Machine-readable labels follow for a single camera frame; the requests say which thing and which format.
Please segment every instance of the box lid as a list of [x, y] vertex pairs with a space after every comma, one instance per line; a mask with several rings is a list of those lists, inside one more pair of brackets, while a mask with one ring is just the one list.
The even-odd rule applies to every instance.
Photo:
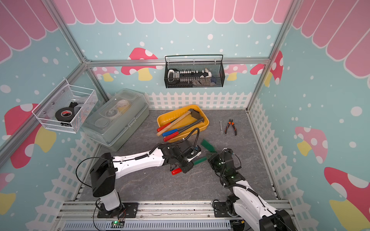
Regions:
[[106, 146], [113, 145], [147, 107], [143, 94], [123, 89], [86, 119], [85, 132]]

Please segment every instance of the hammer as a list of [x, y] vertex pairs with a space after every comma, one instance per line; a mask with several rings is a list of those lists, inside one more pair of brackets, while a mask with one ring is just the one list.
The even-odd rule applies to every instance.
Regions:
[[201, 118], [201, 115], [199, 114], [198, 111], [194, 110], [194, 109], [189, 109], [187, 112], [185, 112], [185, 114], [183, 114], [182, 116], [180, 116], [179, 118], [177, 118], [177, 120], [173, 121], [170, 125], [168, 125], [167, 127], [165, 127], [164, 129], [162, 129], [161, 131], [159, 131], [157, 133], [157, 136], [160, 136], [162, 135], [165, 131], [167, 131], [168, 129], [170, 129], [172, 126], [174, 126], [176, 123], [178, 123], [180, 120], [182, 120], [183, 118], [185, 118], [188, 114], [191, 114], [191, 116], [193, 118], [195, 118], [196, 120], [200, 119]]

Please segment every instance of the marble-pattern surface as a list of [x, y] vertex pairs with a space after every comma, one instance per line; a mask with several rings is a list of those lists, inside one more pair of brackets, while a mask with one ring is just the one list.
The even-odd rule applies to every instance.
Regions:
[[[163, 142], [163, 137], [156, 136], [158, 128], [157, 117], [168, 111], [150, 111], [149, 116], [135, 133], [127, 140], [117, 152], [111, 152], [113, 156], [131, 155], [152, 149], [157, 143]], [[263, 165], [256, 140], [252, 133], [245, 110], [206, 110], [204, 111], [210, 123], [206, 130], [199, 134], [198, 144], [206, 139], [217, 151], [223, 148], [231, 148], [241, 162], [242, 168], [238, 170], [249, 182], [252, 188], [265, 200], [274, 200], [268, 175]], [[220, 122], [225, 129], [229, 119], [233, 119], [238, 130], [234, 135], [232, 127], [225, 135], [220, 134]], [[195, 135], [189, 138], [194, 142]], [[200, 158], [209, 153], [202, 148]], [[110, 150], [103, 147], [101, 153]], [[235, 166], [239, 161], [234, 157]], [[211, 169], [207, 161], [202, 162], [188, 173], [180, 173], [173, 176], [170, 166], [152, 167], [136, 171], [121, 177], [115, 181], [115, 188], [123, 201], [143, 200], [225, 200], [231, 194], [229, 189], [221, 186], [218, 177]], [[80, 201], [94, 201], [95, 197], [89, 187], [85, 187]]]

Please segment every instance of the white picket fence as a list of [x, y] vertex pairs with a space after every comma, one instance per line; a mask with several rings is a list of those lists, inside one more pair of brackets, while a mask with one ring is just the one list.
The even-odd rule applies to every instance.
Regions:
[[292, 210], [297, 218], [301, 229], [314, 230], [319, 222], [310, 216], [311, 206], [303, 201], [304, 191], [298, 189], [297, 178], [291, 174], [292, 166], [286, 164], [287, 156], [282, 153], [282, 146], [278, 145], [279, 138], [274, 136], [275, 130], [271, 130], [271, 123], [268, 122], [268, 116], [265, 116], [265, 110], [260, 99], [256, 98], [250, 113], [252, 122], [257, 129], [258, 139], [262, 144], [263, 153], [267, 159], [267, 164], [272, 171], [272, 177], [277, 184], [275, 185], [278, 193], [283, 199], [289, 200]]
[[169, 92], [166, 95], [162, 93], [156, 95], [153, 92], [151, 95], [147, 93], [144, 95], [151, 110], [176, 109], [190, 104], [197, 104], [203, 109], [241, 109], [248, 106], [252, 92], [247, 95], [244, 92], [240, 95], [236, 92], [224, 95], [221, 92], [217, 95], [214, 92], [202, 95], [199, 92], [196, 94], [190, 92], [188, 95], [184, 92], [180, 95], [177, 93], [171, 95]]
[[[46, 198], [45, 203], [35, 207], [38, 213], [36, 219], [26, 223], [26, 227], [29, 231], [50, 230], [63, 203], [71, 200], [72, 195], [78, 190], [78, 180], [74, 174], [76, 167], [80, 161], [93, 156], [97, 148], [97, 143], [94, 143], [91, 139], [86, 137], [85, 133], [80, 133], [81, 138], [75, 140], [77, 144], [76, 147], [71, 148], [71, 157], [64, 158], [66, 165], [64, 168], [58, 169], [60, 173], [59, 178], [51, 180], [54, 185], [53, 189], [44, 193]], [[87, 171], [86, 167], [90, 160], [84, 161], [85, 164], [81, 164], [78, 167], [77, 174], [79, 174], [79, 177]]]

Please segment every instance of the mounting plate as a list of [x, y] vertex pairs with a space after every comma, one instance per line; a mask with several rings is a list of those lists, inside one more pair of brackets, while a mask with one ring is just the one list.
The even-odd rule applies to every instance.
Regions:
[[[139, 203], [123, 203], [126, 208], [126, 215], [125, 218], [135, 218], [136, 213], [138, 211], [138, 204]], [[111, 216], [110, 214], [106, 214], [102, 211], [98, 212], [97, 218], [115, 218], [117, 216]]]

